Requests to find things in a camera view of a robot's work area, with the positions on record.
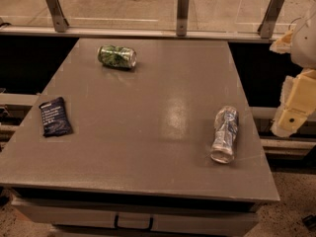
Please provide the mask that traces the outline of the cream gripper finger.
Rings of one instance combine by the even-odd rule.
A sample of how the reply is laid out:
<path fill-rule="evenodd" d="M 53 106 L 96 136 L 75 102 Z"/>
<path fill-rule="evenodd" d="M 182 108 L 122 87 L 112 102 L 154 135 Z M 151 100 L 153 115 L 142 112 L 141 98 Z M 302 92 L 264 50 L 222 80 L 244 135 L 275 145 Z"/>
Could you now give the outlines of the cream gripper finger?
<path fill-rule="evenodd" d="M 271 44 L 270 51 L 279 54 L 291 53 L 292 35 L 293 30 L 287 31 L 281 38 Z"/>
<path fill-rule="evenodd" d="M 308 113 L 296 109 L 278 107 L 273 119 L 271 132 L 277 137 L 290 137 L 307 121 Z"/>

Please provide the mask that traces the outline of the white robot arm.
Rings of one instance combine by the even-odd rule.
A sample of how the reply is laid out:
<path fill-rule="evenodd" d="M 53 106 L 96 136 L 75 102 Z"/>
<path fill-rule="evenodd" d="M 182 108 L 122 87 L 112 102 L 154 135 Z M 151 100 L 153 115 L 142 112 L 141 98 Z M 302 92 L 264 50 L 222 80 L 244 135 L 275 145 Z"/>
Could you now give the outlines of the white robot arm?
<path fill-rule="evenodd" d="M 297 76 L 285 77 L 271 127 L 274 135 L 289 137 L 316 111 L 316 3 L 270 50 L 289 53 L 291 61 L 302 68 Z"/>

